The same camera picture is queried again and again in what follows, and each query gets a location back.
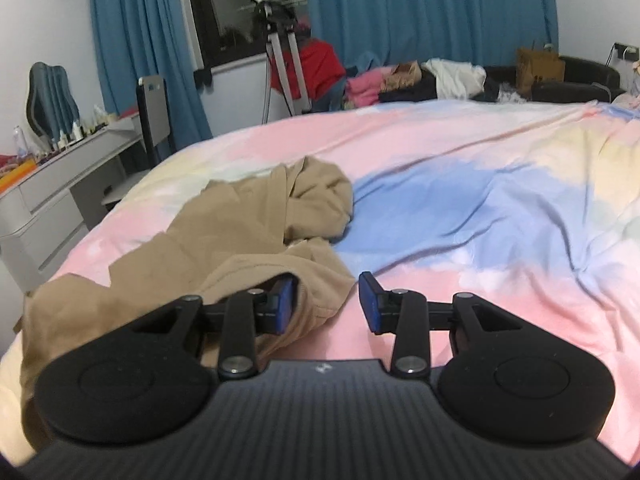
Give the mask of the tan t-shirt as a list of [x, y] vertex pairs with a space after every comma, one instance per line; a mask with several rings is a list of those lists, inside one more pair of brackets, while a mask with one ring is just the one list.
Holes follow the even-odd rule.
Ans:
[[326, 324], [354, 286], [330, 244], [350, 220], [350, 181], [337, 166], [305, 157], [265, 177], [209, 182], [166, 231], [110, 265], [107, 286], [78, 273], [40, 286], [22, 317], [21, 423], [29, 444], [39, 450], [50, 440], [34, 403], [46, 365], [180, 296], [214, 302], [293, 274], [292, 321], [281, 336], [257, 338], [260, 364]]

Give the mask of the black garment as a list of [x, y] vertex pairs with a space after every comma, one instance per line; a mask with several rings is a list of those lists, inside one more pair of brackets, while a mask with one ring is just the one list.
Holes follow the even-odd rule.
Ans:
[[[421, 79], [412, 86], [397, 90], [381, 91], [378, 94], [378, 102], [423, 102], [437, 100], [436, 77], [428, 70], [422, 70]], [[488, 78], [480, 91], [472, 92], [469, 96], [462, 96], [462, 100], [495, 103], [498, 100], [500, 84]]]

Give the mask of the pastel tie-dye bed duvet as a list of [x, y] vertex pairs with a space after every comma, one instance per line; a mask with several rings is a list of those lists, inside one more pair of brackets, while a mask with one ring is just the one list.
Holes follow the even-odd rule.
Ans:
[[107, 284], [213, 181], [312, 156], [352, 181], [336, 252], [353, 274], [435, 301], [474, 292], [600, 358], [616, 398], [602, 442], [639, 459], [639, 117], [605, 105], [431, 101], [308, 115], [166, 159], [70, 253]]

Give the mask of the wall power outlet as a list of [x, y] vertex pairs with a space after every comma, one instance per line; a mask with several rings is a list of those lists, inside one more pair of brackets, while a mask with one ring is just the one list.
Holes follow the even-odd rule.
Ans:
[[628, 44], [620, 44], [616, 42], [613, 46], [616, 56], [626, 62], [638, 62], [639, 61], [639, 48], [634, 46], [628, 46]]

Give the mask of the left blue curtain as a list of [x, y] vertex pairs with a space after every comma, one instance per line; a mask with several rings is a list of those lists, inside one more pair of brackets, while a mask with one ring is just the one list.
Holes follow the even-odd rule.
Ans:
[[160, 75], [178, 148], [212, 137], [196, 90], [181, 0], [90, 0], [91, 25], [106, 109], [136, 102], [142, 77]]

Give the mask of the orange tray with clutter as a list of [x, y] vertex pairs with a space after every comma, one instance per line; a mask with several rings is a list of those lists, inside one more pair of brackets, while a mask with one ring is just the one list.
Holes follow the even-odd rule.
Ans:
[[6, 192], [37, 169], [37, 162], [32, 156], [0, 155], [0, 192]]

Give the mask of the black chair with white seat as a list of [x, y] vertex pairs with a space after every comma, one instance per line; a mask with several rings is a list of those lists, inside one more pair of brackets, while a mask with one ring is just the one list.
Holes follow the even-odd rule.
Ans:
[[142, 144], [149, 168], [136, 172], [108, 191], [101, 202], [112, 210], [152, 169], [163, 160], [160, 149], [169, 155], [177, 151], [170, 122], [165, 79], [160, 75], [141, 77], [136, 88]]

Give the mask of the white dressing table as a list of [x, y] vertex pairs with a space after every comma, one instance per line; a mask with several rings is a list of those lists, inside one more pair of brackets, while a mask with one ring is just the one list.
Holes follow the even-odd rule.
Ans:
[[139, 118], [121, 119], [1, 193], [1, 261], [22, 292], [52, 278], [106, 216], [101, 200], [126, 178], [120, 154], [140, 141]]

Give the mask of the brown cardboard box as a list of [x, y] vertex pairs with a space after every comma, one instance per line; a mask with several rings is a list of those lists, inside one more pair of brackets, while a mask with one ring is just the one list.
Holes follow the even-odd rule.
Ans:
[[516, 88], [523, 96], [529, 96], [534, 84], [544, 81], [562, 82], [565, 62], [549, 50], [518, 48], [516, 51]]

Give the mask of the wavy frame vanity mirror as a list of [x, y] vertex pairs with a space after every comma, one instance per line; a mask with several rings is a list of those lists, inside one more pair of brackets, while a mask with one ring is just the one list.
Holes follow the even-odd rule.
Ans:
[[37, 62], [30, 68], [26, 118], [32, 131], [52, 144], [72, 133], [80, 114], [63, 66]]

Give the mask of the pink garment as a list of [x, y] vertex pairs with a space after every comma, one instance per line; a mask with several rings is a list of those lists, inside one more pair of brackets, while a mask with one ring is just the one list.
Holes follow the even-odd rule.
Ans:
[[378, 94], [384, 79], [393, 73], [394, 66], [383, 66], [367, 70], [345, 84], [345, 102], [350, 108], [367, 107], [378, 104]]

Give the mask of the right blue curtain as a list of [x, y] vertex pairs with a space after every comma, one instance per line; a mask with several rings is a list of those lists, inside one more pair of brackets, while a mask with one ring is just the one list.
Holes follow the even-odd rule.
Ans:
[[430, 58], [512, 65], [557, 46], [555, 0], [308, 0], [311, 28], [344, 66]]

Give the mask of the blue curtain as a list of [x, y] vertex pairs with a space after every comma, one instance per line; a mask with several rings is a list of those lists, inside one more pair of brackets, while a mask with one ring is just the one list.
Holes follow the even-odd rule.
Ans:
[[555, 0], [308, 0], [311, 28], [344, 66], [430, 58], [512, 65], [557, 46]]
[[178, 148], [212, 137], [196, 90], [181, 0], [90, 0], [91, 25], [106, 109], [136, 102], [142, 77], [160, 75]]

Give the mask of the beige patterned garment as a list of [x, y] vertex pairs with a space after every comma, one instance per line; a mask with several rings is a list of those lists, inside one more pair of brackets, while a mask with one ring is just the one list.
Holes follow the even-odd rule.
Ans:
[[398, 64], [382, 81], [381, 91], [390, 92], [409, 88], [420, 82], [422, 70], [418, 61]]

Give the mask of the red cloth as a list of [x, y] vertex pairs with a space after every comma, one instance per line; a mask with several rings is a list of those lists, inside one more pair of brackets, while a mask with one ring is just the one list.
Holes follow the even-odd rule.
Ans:
[[[322, 98], [337, 81], [346, 75], [346, 70], [333, 47], [325, 41], [319, 39], [308, 40], [301, 49], [298, 49], [298, 52], [307, 93], [312, 102]], [[294, 100], [298, 100], [300, 99], [300, 91], [290, 50], [283, 50], [283, 59], [292, 97]], [[270, 64], [271, 89], [282, 93], [276, 63], [271, 61]]]

